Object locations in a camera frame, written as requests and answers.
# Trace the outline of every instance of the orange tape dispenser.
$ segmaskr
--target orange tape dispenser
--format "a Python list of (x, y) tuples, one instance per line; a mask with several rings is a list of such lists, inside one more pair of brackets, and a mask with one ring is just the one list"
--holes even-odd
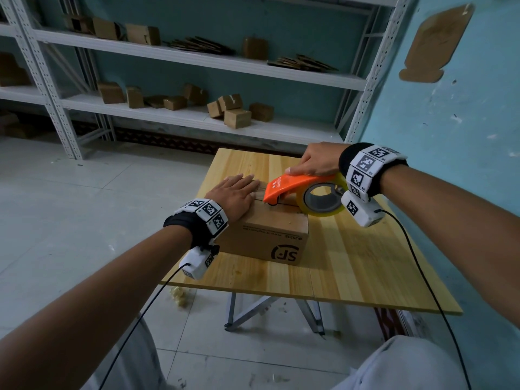
[(332, 216), (345, 209), (341, 197), (346, 191), (347, 183), (339, 173), (328, 176), (282, 175), (267, 184), (264, 202), (276, 205), (280, 197), (296, 193), (296, 202), (303, 213)]

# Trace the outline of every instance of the person's right arm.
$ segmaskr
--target person's right arm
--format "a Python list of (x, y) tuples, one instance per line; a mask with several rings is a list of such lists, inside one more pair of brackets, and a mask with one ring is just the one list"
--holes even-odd
[[(301, 163), (286, 172), (337, 172), (339, 156), (347, 146), (311, 144)], [(520, 217), (405, 165), (391, 167), (381, 176), (381, 192), (419, 226), (493, 308), (520, 327)]]

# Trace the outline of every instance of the person's left arm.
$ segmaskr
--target person's left arm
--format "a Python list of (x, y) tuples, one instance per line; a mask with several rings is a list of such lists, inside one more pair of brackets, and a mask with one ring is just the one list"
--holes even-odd
[[(253, 176), (226, 178), (206, 195), (229, 222), (253, 202)], [(167, 226), (108, 263), (0, 340), (0, 388), (80, 388), (190, 248), (191, 232)]]

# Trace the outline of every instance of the sf express box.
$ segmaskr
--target sf express box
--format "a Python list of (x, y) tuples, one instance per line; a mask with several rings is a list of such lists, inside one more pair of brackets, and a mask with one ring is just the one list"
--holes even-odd
[(298, 265), (309, 238), (308, 217), (294, 197), (275, 206), (263, 203), (265, 186), (261, 184), (249, 211), (216, 242), (221, 252)]

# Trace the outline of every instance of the wood grain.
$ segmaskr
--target wood grain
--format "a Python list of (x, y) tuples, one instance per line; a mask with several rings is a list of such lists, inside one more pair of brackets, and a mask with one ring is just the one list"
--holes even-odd
[[(297, 162), (294, 157), (219, 149), (197, 196), (203, 197), (224, 177), (239, 173), (271, 181)], [(383, 197), (377, 199), (391, 212)], [(413, 249), (443, 310), (461, 314), (461, 308), (419, 248), (413, 244)], [(220, 253), (201, 281), (180, 273), (169, 284), (438, 312), (393, 219), (387, 216), (372, 227), (361, 228), (347, 211), (309, 217), (309, 241), (299, 266)]]

